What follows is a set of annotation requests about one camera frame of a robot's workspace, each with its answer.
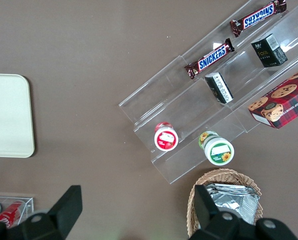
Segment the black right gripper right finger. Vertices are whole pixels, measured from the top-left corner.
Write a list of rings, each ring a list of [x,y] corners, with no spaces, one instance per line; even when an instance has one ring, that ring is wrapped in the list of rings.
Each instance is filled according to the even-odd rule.
[[[195,186],[194,207],[200,228],[191,240],[248,240],[242,222],[235,214],[220,211],[203,185]]]

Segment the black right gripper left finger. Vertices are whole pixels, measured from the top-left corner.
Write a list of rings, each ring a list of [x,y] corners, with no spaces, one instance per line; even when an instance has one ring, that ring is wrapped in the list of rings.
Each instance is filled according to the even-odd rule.
[[[81,186],[73,185],[47,213],[36,213],[21,224],[25,240],[64,240],[82,213]]]

